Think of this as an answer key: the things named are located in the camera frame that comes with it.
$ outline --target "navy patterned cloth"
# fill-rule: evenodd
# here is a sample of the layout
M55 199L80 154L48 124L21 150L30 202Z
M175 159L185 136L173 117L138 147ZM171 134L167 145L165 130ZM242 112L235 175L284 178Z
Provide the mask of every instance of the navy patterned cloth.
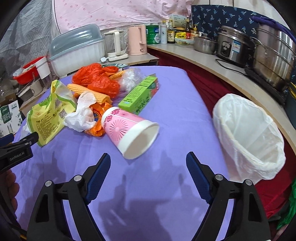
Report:
M256 37L258 22L252 18L253 16L266 17L257 12L224 5L192 5L191 11L193 24L197 24L198 31L208 34L209 38L215 40L218 39L219 28L223 25ZM291 79L296 83L295 75L296 71Z

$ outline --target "red basket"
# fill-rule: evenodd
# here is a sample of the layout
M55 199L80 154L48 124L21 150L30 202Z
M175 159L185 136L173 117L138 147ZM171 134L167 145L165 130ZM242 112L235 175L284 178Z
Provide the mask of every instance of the red basket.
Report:
M23 69L28 68L30 65L36 63L37 61L39 61L40 59L42 59L44 56L41 56L37 59L32 60L30 63L26 64L23 66ZM39 73L37 71L36 66L34 66L33 68L31 68L30 70L28 70L27 72L21 74L20 76L17 77L13 77L13 79L15 79L20 85L25 85L28 84L29 82L31 82L34 78L33 78L33 74L35 76L35 79L39 78Z

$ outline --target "purple tablecloth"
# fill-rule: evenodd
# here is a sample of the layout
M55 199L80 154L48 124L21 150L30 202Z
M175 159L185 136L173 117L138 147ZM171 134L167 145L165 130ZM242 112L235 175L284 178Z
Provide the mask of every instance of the purple tablecloth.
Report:
M191 241L208 205L187 170L185 157L193 151L214 173L228 176L211 116L182 69L140 67L156 73L160 89L140 116L160 124L151 148L135 160L126 160L108 136L93 137L67 127L47 145L32 147L34 157L13 168L20 184L18 221L27 228L36 198L47 180L69 181L97 163L106 152L111 168L97 199L89 209L107 241ZM62 80L68 84L71 77ZM224 238L232 207L217 240ZM69 204L65 212L75 240L80 240Z

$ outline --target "hand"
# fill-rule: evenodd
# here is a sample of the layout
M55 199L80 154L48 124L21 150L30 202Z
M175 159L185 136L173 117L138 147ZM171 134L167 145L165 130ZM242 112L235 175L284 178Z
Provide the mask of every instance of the hand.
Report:
M8 170L6 172L6 182L8 187L8 196L11 200L12 207L14 211L17 210L17 200L15 199L15 196L20 190L20 186L18 183L15 182L16 175L12 172L12 170Z

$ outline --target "electric kettle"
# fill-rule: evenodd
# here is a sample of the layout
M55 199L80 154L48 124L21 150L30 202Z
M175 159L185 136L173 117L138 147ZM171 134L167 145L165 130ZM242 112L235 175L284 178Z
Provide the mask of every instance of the electric kettle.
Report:
M128 53L129 55L142 55L147 53L145 25L128 27Z
M109 62L128 58L123 30L111 30L103 35Z

